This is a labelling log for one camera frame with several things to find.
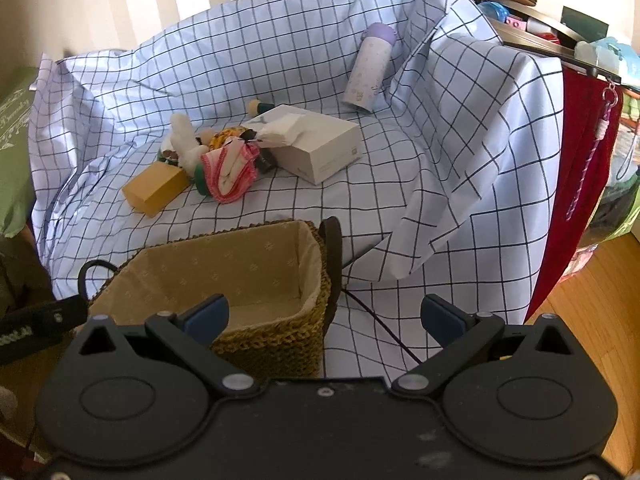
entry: brown handle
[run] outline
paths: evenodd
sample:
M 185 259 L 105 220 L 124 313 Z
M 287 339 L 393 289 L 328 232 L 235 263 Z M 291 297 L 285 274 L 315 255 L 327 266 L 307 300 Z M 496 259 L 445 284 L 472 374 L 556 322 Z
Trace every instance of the brown handle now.
M 326 272 L 331 280 L 331 294 L 324 313 L 324 333 L 335 317 L 338 297 L 342 290 L 342 229 L 340 221 L 331 216 L 320 222 L 318 234 L 326 246 Z

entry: blue gripper pad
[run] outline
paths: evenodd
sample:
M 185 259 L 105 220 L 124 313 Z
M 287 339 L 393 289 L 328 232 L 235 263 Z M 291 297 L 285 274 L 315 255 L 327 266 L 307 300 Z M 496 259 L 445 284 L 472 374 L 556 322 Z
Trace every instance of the blue gripper pad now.
M 422 327 L 443 348 L 453 343 L 474 325 L 474 318 L 444 301 L 436 294 L 427 294 L 420 305 Z
M 214 294 L 178 319 L 185 334 L 209 347 L 229 323 L 229 303 L 222 294 Z

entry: keychain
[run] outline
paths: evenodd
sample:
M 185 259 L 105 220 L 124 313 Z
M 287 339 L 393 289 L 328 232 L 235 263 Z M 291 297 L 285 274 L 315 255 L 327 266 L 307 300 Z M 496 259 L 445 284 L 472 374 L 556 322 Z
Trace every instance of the keychain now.
M 584 184 L 584 179 L 587 176 L 587 171 L 589 169 L 589 165 L 591 164 L 591 159 L 593 158 L 593 154 L 596 152 L 598 144 L 602 139 L 604 139 L 604 136 L 607 133 L 607 128 L 609 127 L 609 118 L 611 116 L 611 109 L 618 104 L 618 93 L 616 92 L 616 87 L 611 81 L 609 81 L 609 85 L 602 91 L 602 100 L 604 101 L 604 112 L 602 113 L 602 117 L 596 124 L 593 147 L 591 148 L 591 152 L 587 157 L 587 161 L 584 163 L 582 176 L 580 177 L 580 184 L 578 184 L 578 190 L 575 192 L 574 200 L 571 202 L 571 205 L 566 212 L 567 220 L 570 220 L 574 215 L 575 207 L 578 205 L 578 199 L 580 198 L 580 193 L 582 192 L 582 184 Z

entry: basket handle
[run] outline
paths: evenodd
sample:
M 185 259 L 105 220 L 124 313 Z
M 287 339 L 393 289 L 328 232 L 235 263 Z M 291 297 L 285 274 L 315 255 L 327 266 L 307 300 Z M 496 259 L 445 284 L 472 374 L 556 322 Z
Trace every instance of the basket handle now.
M 86 272 L 91 269 L 91 267 L 104 267 L 111 272 L 115 272 L 116 274 L 118 273 L 118 267 L 106 260 L 90 260 L 80 267 L 80 271 L 78 272 L 78 294 L 87 302 L 89 301 L 89 298 L 86 294 Z
M 326 272 L 331 280 L 331 293 L 324 313 L 324 333 L 334 320 L 338 297 L 342 290 L 342 229 L 340 221 L 331 216 L 320 222 L 318 234 L 326 246 Z

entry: checkered fabric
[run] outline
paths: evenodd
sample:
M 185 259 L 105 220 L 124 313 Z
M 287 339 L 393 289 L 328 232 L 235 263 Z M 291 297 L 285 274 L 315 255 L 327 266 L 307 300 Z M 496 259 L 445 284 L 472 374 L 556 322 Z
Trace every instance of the checkered fabric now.
M 374 113 L 340 103 L 362 32 L 396 28 Z M 501 45 L 470 0 L 238 0 L 128 51 L 44 59 L 30 127 L 38 248 L 58 296 L 91 258 L 284 218 L 344 232 L 347 288 L 420 358 L 429 292 L 522 322 L 545 249 L 562 131 L 557 59 Z M 356 121 L 364 155 L 313 186 L 284 170 L 220 205 L 195 188 L 155 218 L 120 188 L 156 156 L 172 112 L 197 127 L 247 119 L 245 103 Z M 89 275 L 88 291 L 106 278 Z M 393 379 L 415 364 L 352 299 L 326 337 L 328 376 Z

